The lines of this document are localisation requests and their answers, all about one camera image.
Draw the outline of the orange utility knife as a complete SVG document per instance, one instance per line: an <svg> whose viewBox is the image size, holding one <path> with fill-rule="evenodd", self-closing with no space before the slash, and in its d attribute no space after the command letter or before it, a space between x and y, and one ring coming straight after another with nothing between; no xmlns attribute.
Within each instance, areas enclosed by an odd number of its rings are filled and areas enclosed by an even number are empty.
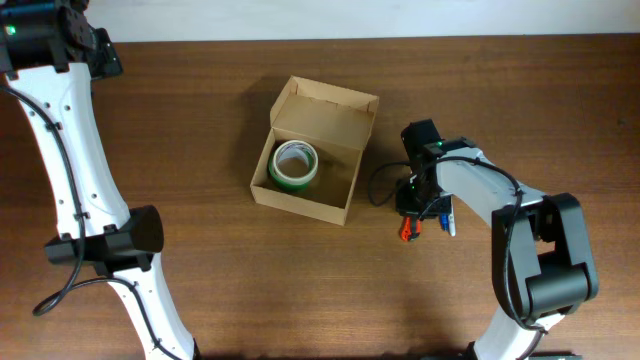
<svg viewBox="0 0 640 360"><path fill-rule="evenodd" d="M415 241L422 232L422 221L418 217L405 216L399 230L400 238L404 242Z"/></svg>

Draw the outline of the cardboard box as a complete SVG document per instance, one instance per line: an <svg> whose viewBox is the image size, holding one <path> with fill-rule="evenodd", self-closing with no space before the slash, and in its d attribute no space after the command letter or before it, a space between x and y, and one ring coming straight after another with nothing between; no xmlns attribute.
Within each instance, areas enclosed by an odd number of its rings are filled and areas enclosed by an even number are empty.
<svg viewBox="0 0 640 360"><path fill-rule="evenodd" d="M377 95L290 77L269 113L270 131L250 183L254 201L343 225L378 107ZM315 178L299 191L283 190L269 173L274 151L289 140L309 143L319 157Z"/></svg>

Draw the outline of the green tape roll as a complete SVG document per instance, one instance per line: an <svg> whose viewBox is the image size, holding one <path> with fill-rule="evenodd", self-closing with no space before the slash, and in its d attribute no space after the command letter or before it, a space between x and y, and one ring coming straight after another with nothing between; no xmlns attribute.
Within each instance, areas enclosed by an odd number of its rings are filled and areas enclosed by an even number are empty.
<svg viewBox="0 0 640 360"><path fill-rule="evenodd" d="M269 161L269 173L276 184L286 191L307 188L318 171L317 154L301 148L277 151Z"/></svg>

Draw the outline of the beige masking tape roll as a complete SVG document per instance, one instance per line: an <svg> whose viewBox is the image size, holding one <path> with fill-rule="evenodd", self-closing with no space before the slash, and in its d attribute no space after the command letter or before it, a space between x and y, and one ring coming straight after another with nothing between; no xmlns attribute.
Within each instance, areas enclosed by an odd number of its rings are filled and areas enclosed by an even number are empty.
<svg viewBox="0 0 640 360"><path fill-rule="evenodd" d="M287 186L303 186L316 176L319 157L315 148L301 140L282 143L270 160L272 176Z"/></svg>

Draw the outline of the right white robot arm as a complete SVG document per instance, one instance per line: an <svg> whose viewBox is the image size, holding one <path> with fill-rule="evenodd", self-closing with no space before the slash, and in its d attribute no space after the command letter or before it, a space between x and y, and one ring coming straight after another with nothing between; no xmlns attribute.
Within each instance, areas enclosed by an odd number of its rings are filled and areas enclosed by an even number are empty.
<svg viewBox="0 0 640 360"><path fill-rule="evenodd" d="M549 330L596 297L599 279L580 202L548 195L489 161L472 141L443 139L431 120L401 133L410 175L398 181L405 241L437 219L455 232L459 198L491 229L492 286L499 306L464 359L529 359Z"/></svg>

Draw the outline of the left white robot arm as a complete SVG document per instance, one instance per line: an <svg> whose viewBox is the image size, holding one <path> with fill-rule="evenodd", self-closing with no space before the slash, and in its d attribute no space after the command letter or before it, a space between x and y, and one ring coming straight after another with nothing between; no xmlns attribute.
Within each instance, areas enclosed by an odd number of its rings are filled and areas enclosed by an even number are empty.
<svg viewBox="0 0 640 360"><path fill-rule="evenodd" d="M1 90L27 117L52 188L57 234L45 246L53 264L69 264L67 282L33 310L42 316L90 265L94 283L121 299L148 359L197 359L162 269L164 231L152 205L129 207L111 175L97 129L93 82L122 74L108 32L91 26L85 1L1 4Z"/></svg>

